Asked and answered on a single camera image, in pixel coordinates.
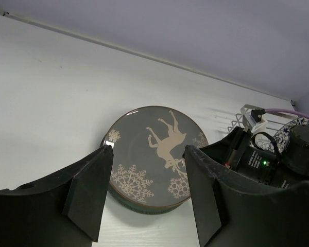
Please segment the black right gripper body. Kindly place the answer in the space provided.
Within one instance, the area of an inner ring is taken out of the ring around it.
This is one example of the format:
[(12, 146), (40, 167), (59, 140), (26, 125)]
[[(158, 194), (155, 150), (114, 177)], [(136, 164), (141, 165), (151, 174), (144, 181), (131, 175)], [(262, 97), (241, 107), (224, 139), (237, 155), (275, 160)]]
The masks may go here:
[(200, 148), (208, 157), (221, 165), (236, 166), (250, 144), (252, 133), (235, 127), (226, 137), (213, 144)]

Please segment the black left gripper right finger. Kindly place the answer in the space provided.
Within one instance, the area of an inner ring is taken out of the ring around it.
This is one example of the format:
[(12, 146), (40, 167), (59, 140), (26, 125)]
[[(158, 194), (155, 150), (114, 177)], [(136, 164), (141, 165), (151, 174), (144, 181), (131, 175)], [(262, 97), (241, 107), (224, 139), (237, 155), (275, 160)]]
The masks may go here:
[(309, 181), (260, 184), (186, 146), (200, 246), (309, 246)]

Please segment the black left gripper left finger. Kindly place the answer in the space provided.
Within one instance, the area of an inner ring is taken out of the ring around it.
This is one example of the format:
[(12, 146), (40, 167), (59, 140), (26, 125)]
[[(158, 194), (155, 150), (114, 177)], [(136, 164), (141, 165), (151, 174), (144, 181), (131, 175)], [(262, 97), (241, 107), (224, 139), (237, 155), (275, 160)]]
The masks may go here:
[(0, 190), (0, 246), (91, 246), (99, 240), (113, 149), (14, 190)]

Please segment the dark blue patterned plate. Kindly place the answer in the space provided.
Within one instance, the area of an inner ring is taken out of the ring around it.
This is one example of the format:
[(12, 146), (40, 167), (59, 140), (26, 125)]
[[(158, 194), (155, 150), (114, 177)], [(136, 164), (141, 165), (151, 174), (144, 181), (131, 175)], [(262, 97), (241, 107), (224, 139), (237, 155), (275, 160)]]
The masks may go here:
[(275, 139), (277, 143), (277, 148), (280, 153), (282, 153), (285, 148), (290, 130), (296, 125), (307, 126), (309, 125), (309, 119), (305, 117), (297, 117), (296, 119), (291, 120), (290, 122), (285, 124), (283, 127), (281, 127), (276, 132), (276, 134), (273, 136), (273, 138)]

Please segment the grey crane pattern plate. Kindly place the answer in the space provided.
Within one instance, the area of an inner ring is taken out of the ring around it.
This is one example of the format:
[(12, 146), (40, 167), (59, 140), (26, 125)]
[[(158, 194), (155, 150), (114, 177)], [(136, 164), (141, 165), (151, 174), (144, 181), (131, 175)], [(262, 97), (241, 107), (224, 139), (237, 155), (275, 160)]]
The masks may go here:
[(184, 113), (152, 105), (120, 117), (102, 143), (114, 152), (109, 185), (129, 201), (163, 208), (190, 199), (184, 149), (208, 140)]

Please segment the teal blue plate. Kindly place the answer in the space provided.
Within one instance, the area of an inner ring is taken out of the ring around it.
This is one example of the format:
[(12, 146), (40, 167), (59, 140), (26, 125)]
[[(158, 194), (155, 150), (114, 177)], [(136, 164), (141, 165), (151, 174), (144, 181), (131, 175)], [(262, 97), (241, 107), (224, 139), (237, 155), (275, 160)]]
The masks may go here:
[(132, 202), (124, 198), (119, 192), (117, 192), (111, 185), (108, 188), (108, 193), (123, 207), (139, 214), (145, 214), (145, 215), (161, 215), (168, 213), (170, 211), (175, 210), (179, 206), (183, 204), (178, 203), (175, 206), (167, 206), (167, 207), (148, 207), (141, 204), (137, 204), (136, 202)]

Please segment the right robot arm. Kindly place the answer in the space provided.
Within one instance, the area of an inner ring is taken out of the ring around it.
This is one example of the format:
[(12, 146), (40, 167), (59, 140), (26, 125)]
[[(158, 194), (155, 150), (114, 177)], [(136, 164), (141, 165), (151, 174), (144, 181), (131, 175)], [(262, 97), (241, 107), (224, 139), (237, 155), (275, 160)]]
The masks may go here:
[(287, 189), (301, 181), (309, 181), (309, 125), (295, 125), (287, 135), (282, 151), (278, 141), (266, 132), (273, 151), (255, 143), (257, 134), (241, 127), (222, 140), (201, 148), (214, 161), (253, 181)]

